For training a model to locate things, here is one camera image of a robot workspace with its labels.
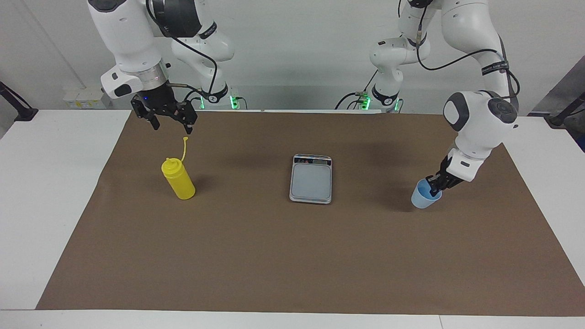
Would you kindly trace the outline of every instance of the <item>brown table mat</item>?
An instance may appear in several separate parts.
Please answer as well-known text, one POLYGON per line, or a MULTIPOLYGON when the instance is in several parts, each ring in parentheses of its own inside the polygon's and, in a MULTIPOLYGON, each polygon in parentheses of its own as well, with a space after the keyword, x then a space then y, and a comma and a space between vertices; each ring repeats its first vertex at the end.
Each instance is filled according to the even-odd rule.
POLYGON ((130 117, 37 306, 47 309, 585 316, 585 288, 504 147, 416 210, 455 133, 434 115, 130 117), (292 156, 333 158, 333 203, 289 201, 292 156))

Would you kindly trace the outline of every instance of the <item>white table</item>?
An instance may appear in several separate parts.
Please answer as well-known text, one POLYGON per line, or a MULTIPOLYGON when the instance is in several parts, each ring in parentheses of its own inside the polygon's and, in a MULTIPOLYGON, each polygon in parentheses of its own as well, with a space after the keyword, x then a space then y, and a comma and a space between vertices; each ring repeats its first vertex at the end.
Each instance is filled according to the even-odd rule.
MULTIPOLYGON (((0 328, 585 328, 585 318, 33 311, 129 114, 41 111, 0 139, 0 328)), ((585 154, 543 119, 519 124, 506 148, 585 283, 585 154)))

